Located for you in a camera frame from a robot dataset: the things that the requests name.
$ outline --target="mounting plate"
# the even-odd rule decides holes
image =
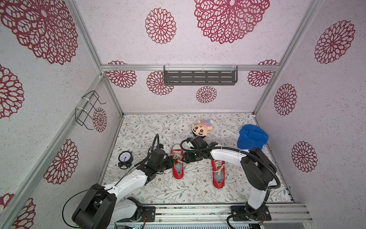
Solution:
[[[156,207],[142,206],[141,218],[139,218],[139,220],[137,222],[144,222],[145,217],[142,214],[146,215],[146,222],[154,222],[155,221],[155,209],[156,209]],[[124,223],[124,222],[132,222],[132,221],[129,219],[121,219],[117,222]]]
[[[232,215],[239,215],[245,214],[245,205],[236,205],[231,206],[231,214]],[[250,217],[242,216],[242,217],[233,217],[234,221],[270,221],[272,217],[269,213],[268,207],[264,206],[259,212],[251,215]]]

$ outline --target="robotic arm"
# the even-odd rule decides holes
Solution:
[[[201,138],[195,137],[188,142],[188,146],[194,150],[184,149],[183,141],[180,147],[185,151],[184,158],[186,163],[200,161],[208,158],[211,160],[223,160],[238,166],[242,166],[246,177],[251,185],[249,199],[246,203],[247,212],[257,210],[267,201],[269,190],[279,188],[280,182],[275,175],[276,167],[267,156],[257,147],[251,150],[239,150],[229,147],[222,147],[217,143],[209,145]],[[269,184],[276,179],[276,185]]]
[[[190,149],[183,148],[184,142],[188,142]],[[217,143],[207,144],[200,136],[184,140],[180,144],[185,151],[183,161],[224,160],[242,166],[251,184],[245,211],[248,219],[256,220],[258,216],[254,213],[264,206],[269,190],[280,186],[275,166],[259,148],[239,150],[216,145]],[[146,164],[140,164],[120,181],[105,186],[94,184],[90,189],[95,191],[86,193],[72,215],[72,220],[82,229],[105,229],[110,223],[126,218],[137,221],[141,217],[142,204],[133,197],[121,203],[119,201],[134,189],[149,183],[157,173],[171,169],[173,163],[173,159],[163,149],[152,150]],[[268,186],[273,178],[277,185]]]

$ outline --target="doll face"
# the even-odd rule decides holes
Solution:
[[[206,136],[208,134],[207,127],[201,123],[193,125],[192,131],[198,136]]]

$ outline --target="red sneaker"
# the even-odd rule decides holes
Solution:
[[[174,166],[173,166],[173,177],[177,180],[183,178],[183,161],[181,159],[183,158],[183,150],[180,148],[180,146],[177,146],[178,148],[172,149],[171,155],[173,155]]]
[[[225,185],[225,162],[223,160],[211,160],[213,186],[221,189]]]

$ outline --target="white shoelace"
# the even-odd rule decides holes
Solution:
[[[181,154],[180,151],[175,150],[170,155],[173,155],[173,159],[177,159],[178,162],[184,164],[184,162],[181,161],[181,159],[183,158],[183,156],[182,156],[182,154]]]
[[[225,167],[225,164],[222,164],[223,163],[223,161],[221,161],[221,160],[217,160],[217,161],[215,161],[215,166],[216,166],[216,168],[219,168],[219,170],[217,170],[217,171],[213,171],[214,173],[218,173],[218,175],[220,175],[221,174],[221,170]]]

